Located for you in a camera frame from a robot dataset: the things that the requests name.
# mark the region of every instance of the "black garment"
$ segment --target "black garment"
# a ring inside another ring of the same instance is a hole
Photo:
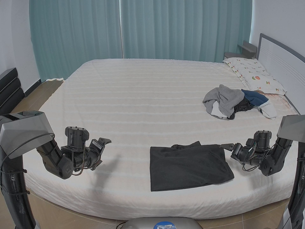
[[[177,190],[220,184],[234,174],[217,144],[150,148],[151,191]]]
[[[253,109],[253,107],[254,107],[254,105],[252,105],[250,103],[250,101],[248,99],[246,99],[246,97],[244,97],[244,99],[241,100],[238,105],[234,106],[234,113],[230,117],[228,117],[228,119],[233,120],[235,118],[236,112],[247,111],[247,110]]]

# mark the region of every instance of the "tile floor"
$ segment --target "tile floor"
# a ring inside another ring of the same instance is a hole
[[[12,112],[39,110],[63,81],[46,81],[24,98]],[[119,220],[84,215],[51,203],[35,193],[29,195],[34,217],[41,229],[115,229]],[[269,204],[249,212],[220,219],[198,220],[202,228],[213,229],[275,229],[289,199]],[[13,220],[0,195],[0,229],[14,228]]]

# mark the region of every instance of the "bed sheet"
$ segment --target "bed sheet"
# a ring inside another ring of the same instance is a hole
[[[95,171],[62,180],[48,173],[36,150],[24,155],[26,184],[39,196],[63,207],[109,219],[185,216],[210,219],[240,214],[291,195],[297,142],[283,169],[270,177],[242,171],[226,160],[235,178],[219,185],[176,191],[150,191],[149,149],[203,144],[245,144],[257,130],[272,131],[273,144],[284,115],[296,114],[285,98],[268,95],[276,120],[257,109],[220,120],[206,112],[205,94],[224,84],[243,84],[224,63],[163,59],[99,59],[84,63],[41,107],[60,146],[67,144],[65,127],[86,128],[90,139],[112,140]]]

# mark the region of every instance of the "white headboard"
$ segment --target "white headboard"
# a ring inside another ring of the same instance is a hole
[[[285,88],[288,101],[305,114],[305,57],[261,33],[257,59]]]

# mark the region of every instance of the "curtain fold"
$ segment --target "curtain fold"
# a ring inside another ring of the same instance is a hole
[[[252,0],[121,0],[124,57],[221,62],[251,18]]]
[[[67,79],[92,59],[123,57],[119,0],[30,0],[29,10],[42,81]]]

